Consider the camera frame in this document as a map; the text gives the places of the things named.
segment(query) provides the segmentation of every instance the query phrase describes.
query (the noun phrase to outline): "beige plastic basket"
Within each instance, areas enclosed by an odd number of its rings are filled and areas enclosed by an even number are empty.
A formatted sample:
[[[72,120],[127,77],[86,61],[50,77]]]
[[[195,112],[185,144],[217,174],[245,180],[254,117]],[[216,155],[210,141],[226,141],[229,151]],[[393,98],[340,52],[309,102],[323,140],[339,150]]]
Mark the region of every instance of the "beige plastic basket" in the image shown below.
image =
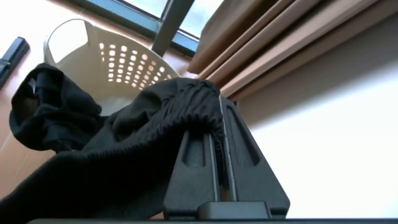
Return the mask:
[[[62,27],[76,21],[86,32],[86,42],[72,51],[69,49],[70,53],[56,62],[54,47],[50,44],[52,38]],[[63,41],[71,40],[76,32],[76,29],[69,29],[68,36],[61,32]],[[130,104],[149,85],[179,77],[167,62],[147,47],[83,19],[71,19],[55,28],[44,42],[44,60],[88,92],[102,106],[101,115],[109,115]]]

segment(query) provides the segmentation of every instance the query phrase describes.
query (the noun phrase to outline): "brown curtain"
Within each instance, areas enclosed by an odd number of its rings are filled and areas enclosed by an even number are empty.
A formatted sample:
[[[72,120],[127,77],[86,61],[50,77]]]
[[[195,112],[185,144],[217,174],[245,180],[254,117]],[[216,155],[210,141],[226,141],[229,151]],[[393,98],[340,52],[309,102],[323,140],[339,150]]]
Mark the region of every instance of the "brown curtain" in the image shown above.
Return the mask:
[[[224,0],[205,26],[197,54],[188,67],[199,79],[215,82],[222,95],[234,100],[248,96],[398,11],[396,0],[263,1],[272,5],[260,16],[257,12],[256,20],[244,26],[245,31],[232,35],[230,29],[228,44],[216,48],[215,44],[222,42],[221,29],[217,33],[209,30],[220,27],[230,17],[247,17],[243,11],[234,15],[223,12],[244,2]]]

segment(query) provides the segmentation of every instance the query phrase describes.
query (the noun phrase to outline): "curtain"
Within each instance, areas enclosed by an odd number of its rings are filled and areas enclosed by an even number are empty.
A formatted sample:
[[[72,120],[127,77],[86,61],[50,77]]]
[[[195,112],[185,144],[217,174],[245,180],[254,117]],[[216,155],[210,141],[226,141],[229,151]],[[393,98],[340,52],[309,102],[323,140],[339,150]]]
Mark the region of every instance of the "curtain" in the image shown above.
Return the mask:
[[[264,0],[270,5],[262,9],[256,8],[259,2],[248,2],[252,8],[242,7],[245,1],[224,0],[202,31],[188,66],[189,72],[213,81],[223,96],[233,100],[269,85],[398,11],[396,0]],[[253,10],[255,19],[250,20]],[[225,21],[236,21],[240,15],[245,26],[240,23],[236,33],[229,27],[223,35],[227,28],[220,27]]]

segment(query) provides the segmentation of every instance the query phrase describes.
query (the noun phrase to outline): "basket handle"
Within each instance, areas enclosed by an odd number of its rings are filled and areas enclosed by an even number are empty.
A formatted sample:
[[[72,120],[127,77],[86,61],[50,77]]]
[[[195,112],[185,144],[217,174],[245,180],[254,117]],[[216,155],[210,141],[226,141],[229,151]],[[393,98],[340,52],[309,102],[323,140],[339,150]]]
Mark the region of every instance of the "basket handle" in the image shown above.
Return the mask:
[[[87,34],[87,43],[86,44],[89,45],[89,46],[91,46],[93,44],[96,45],[96,46],[99,46],[98,37],[97,37],[97,34],[95,32],[95,26],[92,23],[90,23],[90,22],[88,22],[88,21],[86,21],[84,19],[77,19],[77,18],[69,19],[69,20],[61,23],[60,25],[58,25],[51,32],[51,34],[44,40],[44,49],[43,49],[43,51],[44,51],[44,62],[46,62],[46,63],[48,63],[48,64],[50,64],[50,65],[52,65],[54,67],[57,66],[57,63],[55,63],[54,57],[53,57],[53,55],[51,53],[51,50],[50,50],[50,46],[49,46],[50,39],[53,36],[53,34],[55,33],[55,31],[57,31],[58,28],[60,28],[61,26],[63,26],[64,24],[66,24],[67,22],[70,22],[70,21],[83,21],[85,23],[86,34]]]

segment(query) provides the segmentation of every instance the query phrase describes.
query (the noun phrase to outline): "wooden floor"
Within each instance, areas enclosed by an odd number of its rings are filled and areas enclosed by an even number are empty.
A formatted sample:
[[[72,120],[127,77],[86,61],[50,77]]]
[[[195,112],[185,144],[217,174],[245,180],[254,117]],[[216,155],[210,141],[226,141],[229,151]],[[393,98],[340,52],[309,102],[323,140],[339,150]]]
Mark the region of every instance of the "wooden floor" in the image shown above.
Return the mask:
[[[28,72],[38,63],[43,62],[43,41],[46,36],[62,22],[76,17],[84,18],[96,26],[126,35],[147,47],[152,44],[151,40],[133,34],[131,31],[65,2],[49,0],[2,2],[0,8],[0,21],[2,21],[0,57],[18,36],[28,41],[30,52],[0,90],[0,198],[6,196],[43,162],[54,155],[52,151],[39,152],[28,149],[13,137],[9,128],[11,98]],[[189,58],[172,50],[168,50],[164,59],[180,74],[185,73],[190,61]]]

